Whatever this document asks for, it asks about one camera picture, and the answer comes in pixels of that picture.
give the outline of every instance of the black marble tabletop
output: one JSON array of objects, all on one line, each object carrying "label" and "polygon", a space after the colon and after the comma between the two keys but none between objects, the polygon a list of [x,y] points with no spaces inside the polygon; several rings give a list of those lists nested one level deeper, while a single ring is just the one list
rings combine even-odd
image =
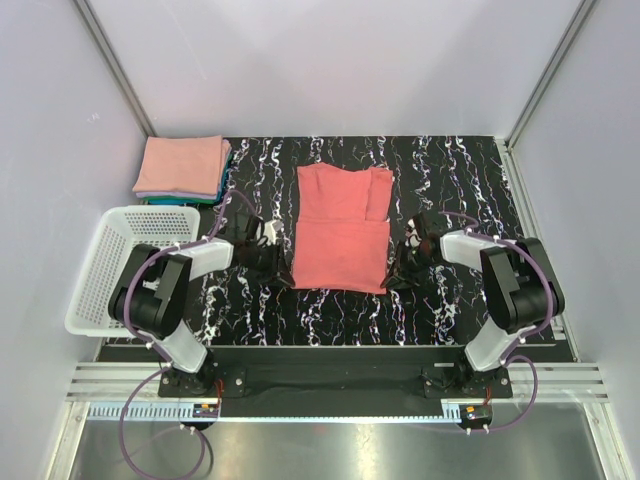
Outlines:
[{"label": "black marble tabletop", "polygon": [[[296,167],[326,162],[394,173],[389,208],[393,246],[411,216],[426,210],[449,227],[463,212],[484,233],[504,238],[522,230],[497,147],[491,137],[231,138],[228,187],[245,193],[265,220],[284,222],[284,249],[294,256],[299,192]],[[233,200],[227,212],[244,210]],[[218,208],[201,210],[208,229]],[[192,282],[184,318],[207,345],[463,344],[486,318],[482,279],[462,266],[432,268],[421,288],[372,295],[334,290],[281,290],[247,280],[242,268]],[[538,341],[545,342],[550,335]]]}]

